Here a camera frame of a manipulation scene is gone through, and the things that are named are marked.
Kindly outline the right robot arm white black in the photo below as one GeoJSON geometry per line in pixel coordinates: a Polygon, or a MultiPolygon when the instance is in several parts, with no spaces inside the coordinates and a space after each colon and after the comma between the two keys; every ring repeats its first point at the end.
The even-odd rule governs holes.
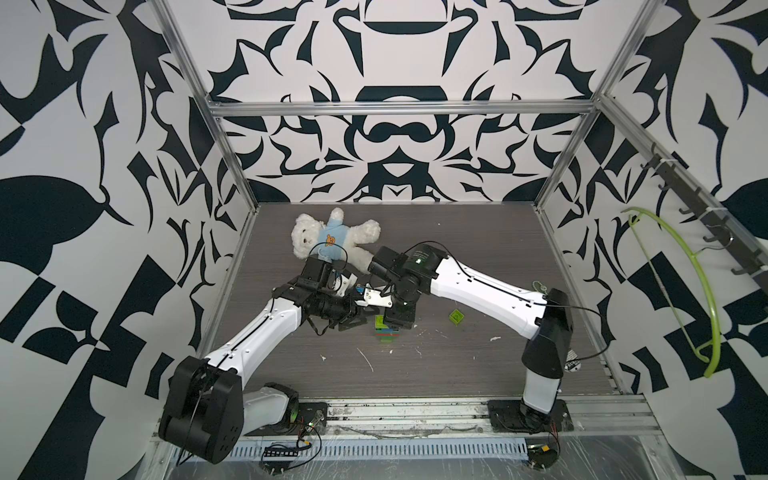
{"type": "Polygon", "coordinates": [[[383,319],[389,327],[410,329],[416,320],[417,301],[423,295],[432,295],[483,313],[525,338],[521,415],[539,420],[551,414],[573,334],[573,322],[566,312],[567,294],[514,287],[426,244],[406,253],[382,247],[373,256],[368,271],[385,282],[387,305],[383,319]]]}

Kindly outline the lime long lego brick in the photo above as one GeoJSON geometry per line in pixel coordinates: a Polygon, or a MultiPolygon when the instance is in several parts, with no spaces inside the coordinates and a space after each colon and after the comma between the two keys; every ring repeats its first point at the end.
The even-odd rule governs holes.
{"type": "Polygon", "coordinates": [[[383,315],[376,315],[375,316],[375,329],[377,331],[384,331],[388,329],[388,326],[384,322],[384,316],[383,315]]]}

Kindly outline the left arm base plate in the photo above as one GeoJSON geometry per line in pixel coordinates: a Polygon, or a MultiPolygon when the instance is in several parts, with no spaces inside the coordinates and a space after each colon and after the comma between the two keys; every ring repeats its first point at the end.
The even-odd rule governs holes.
{"type": "Polygon", "coordinates": [[[290,424],[268,425],[248,433],[248,436],[298,435],[305,425],[311,424],[320,433],[327,428],[329,404],[327,402],[300,401],[290,424]]]}

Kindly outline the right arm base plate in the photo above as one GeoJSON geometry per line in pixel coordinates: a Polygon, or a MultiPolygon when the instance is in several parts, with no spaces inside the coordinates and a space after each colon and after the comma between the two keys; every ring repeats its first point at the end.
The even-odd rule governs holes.
{"type": "Polygon", "coordinates": [[[547,433],[574,430],[567,403],[557,399],[548,414],[526,406],[521,400],[489,400],[488,418],[494,432],[547,433]]]}

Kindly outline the lime square lego brick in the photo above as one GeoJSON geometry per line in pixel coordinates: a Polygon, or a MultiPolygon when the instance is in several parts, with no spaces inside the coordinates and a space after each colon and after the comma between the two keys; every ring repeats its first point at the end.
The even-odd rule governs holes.
{"type": "Polygon", "coordinates": [[[453,310],[453,311],[452,311],[452,312],[449,314],[449,319],[450,319],[450,321],[451,321],[451,322],[452,322],[454,325],[458,326],[458,325],[460,325],[460,324],[462,323],[462,321],[465,319],[465,314],[464,314],[463,312],[461,312],[460,310],[458,310],[458,309],[454,309],[454,310],[453,310]]]}

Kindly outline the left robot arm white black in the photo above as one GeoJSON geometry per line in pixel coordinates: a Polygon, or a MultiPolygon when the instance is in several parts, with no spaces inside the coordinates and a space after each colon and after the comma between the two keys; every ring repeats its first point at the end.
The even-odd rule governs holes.
{"type": "Polygon", "coordinates": [[[212,464],[224,460],[244,433],[290,417],[293,394],[276,384],[246,394],[251,376],[303,323],[318,317],[336,326],[361,315],[364,288],[275,289],[264,309],[232,339],[202,358],[176,367],[159,423],[159,437],[212,464]]]}

